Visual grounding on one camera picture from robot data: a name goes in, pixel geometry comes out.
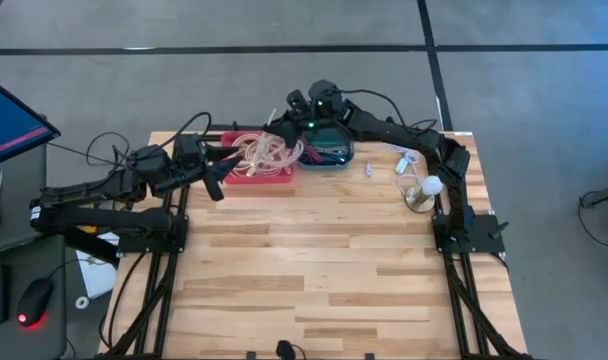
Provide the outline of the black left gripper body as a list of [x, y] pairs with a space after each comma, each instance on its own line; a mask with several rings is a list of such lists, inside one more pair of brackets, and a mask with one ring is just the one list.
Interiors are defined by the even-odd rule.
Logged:
[[213, 165], [210, 165], [206, 159], [200, 159], [193, 168], [188, 169], [184, 174], [184, 182], [186, 184], [201, 181], [213, 201], [224, 199], [224, 194], [220, 187], [224, 178], [225, 174], [222, 164], [215, 162]]

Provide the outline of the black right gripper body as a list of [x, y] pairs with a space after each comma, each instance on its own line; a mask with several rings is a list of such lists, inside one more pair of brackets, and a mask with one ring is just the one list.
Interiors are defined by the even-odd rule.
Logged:
[[289, 109], [284, 119], [296, 124], [300, 131], [313, 131], [328, 126], [341, 110], [343, 99], [335, 83], [322, 79], [314, 82], [305, 97], [301, 90], [287, 95]]

